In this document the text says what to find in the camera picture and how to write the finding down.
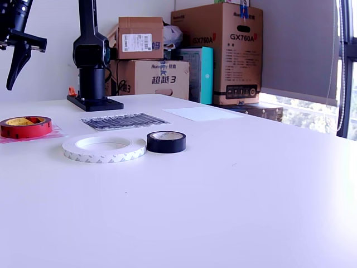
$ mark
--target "black tape roll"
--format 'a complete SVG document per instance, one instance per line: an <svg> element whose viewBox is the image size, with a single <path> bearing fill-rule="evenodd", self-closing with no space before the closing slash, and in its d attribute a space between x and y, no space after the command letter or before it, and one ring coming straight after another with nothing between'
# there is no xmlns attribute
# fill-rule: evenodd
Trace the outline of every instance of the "black tape roll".
<svg viewBox="0 0 357 268"><path fill-rule="evenodd" d="M186 135L174 131L158 131L147 135L147 150L174 154L186 149Z"/></svg>

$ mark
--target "double-sided tape roll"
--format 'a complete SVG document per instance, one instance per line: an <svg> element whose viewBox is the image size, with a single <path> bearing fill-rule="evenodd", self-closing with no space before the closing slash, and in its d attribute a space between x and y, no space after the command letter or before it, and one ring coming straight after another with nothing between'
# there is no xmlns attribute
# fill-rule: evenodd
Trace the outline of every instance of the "double-sided tape roll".
<svg viewBox="0 0 357 268"><path fill-rule="evenodd" d="M43 116L27 116L0 122L0 135L4 138L35 138L52 132L52 120Z"/></svg>
<svg viewBox="0 0 357 268"><path fill-rule="evenodd" d="M114 147L110 150L103 146ZM116 163L139 158L146 152L145 140L128 140L116 136L85 135L73 137L62 145L64 155L72 160L85 163Z"/></svg>
<svg viewBox="0 0 357 268"><path fill-rule="evenodd" d="M174 131L158 131L147 135L147 150L161 154L174 154L186 149L186 135Z"/></svg>

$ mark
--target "white paper sheet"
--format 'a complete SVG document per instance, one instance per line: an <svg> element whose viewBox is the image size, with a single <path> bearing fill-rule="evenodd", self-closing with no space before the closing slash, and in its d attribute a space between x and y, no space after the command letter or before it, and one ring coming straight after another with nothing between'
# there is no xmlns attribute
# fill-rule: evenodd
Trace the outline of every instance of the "white paper sheet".
<svg viewBox="0 0 357 268"><path fill-rule="evenodd" d="M232 119L232 118L243 117L235 113L229 113L209 107L167 109L164 111L175 114L177 116L187 118L192 121L210 121L210 120L218 120L218 119Z"/></svg>

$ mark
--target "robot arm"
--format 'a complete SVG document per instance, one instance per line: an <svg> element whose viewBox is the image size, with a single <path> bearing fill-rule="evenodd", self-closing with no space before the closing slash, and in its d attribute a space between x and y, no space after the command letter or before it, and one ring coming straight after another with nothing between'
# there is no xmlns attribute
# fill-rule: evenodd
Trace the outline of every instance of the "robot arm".
<svg viewBox="0 0 357 268"><path fill-rule="evenodd" d="M31 50L46 51L47 40L24 33L33 0L0 0L0 49L14 46L6 87L11 90ZM105 96L105 68L110 62L106 37L98 32L96 0L79 0L80 37L73 44L73 60L79 69L79 94L67 99L85 111L123 109Z"/></svg>
<svg viewBox="0 0 357 268"><path fill-rule="evenodd" d="M6 88L15 80L31 57L31 50L46 51L47 39L24 33L32 0L0 0L0 49L15 47Z"/></svg>

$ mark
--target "red tape roll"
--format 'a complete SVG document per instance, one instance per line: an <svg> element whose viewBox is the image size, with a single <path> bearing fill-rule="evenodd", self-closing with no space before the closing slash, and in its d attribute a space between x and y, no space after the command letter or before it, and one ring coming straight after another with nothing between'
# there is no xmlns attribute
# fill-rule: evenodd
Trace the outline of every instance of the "red tape roll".
<svg viewBox="0 0 357 268"><path fill-rule="evenodd" d="M52 132L52 119L43 116L27 116L0 122L0 135L4 138L35 138Z"/></svg>

